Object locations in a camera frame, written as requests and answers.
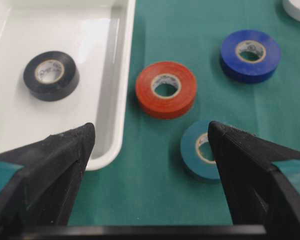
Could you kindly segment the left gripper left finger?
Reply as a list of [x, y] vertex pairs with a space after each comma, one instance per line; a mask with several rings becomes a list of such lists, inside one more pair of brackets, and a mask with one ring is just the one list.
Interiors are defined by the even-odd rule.
[[66, 225], [94, 145], [89, 122], [0, 153], [0, 235]]

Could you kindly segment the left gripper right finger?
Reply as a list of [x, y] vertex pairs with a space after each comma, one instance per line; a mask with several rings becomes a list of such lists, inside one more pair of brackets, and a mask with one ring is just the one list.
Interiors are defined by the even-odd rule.
[[234, 224], [300, 230], [300, 193], [275, 165], [300, 160], [300, 151], [215, 120], [208, 140]]

